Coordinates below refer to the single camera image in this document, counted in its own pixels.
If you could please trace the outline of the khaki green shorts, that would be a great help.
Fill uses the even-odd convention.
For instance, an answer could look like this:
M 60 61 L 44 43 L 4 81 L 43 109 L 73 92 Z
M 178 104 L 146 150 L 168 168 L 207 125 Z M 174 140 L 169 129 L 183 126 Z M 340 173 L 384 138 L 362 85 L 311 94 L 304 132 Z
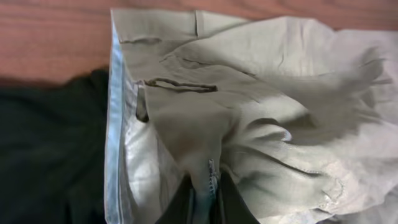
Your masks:
M 155 223 L 221 171 L 259 223 L 397 222 L 397 32 L 113 9 L 107 223 Z

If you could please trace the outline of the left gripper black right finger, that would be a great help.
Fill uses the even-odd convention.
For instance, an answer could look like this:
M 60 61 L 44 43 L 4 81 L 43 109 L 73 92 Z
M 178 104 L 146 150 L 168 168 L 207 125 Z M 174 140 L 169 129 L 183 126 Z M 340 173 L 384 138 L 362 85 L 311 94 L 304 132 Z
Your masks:
M 214 224 L 259 224 L 225 170 L 221 171 L 218 182 L 214 203 Z

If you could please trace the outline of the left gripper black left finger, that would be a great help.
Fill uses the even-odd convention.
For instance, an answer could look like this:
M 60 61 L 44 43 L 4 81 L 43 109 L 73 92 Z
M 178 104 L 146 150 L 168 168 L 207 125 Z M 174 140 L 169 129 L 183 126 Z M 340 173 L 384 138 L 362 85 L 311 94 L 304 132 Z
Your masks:
M 167 209 L 155 224 L 192 224 L 195 204 L 195 189 L 189 175 L 186 175 Z

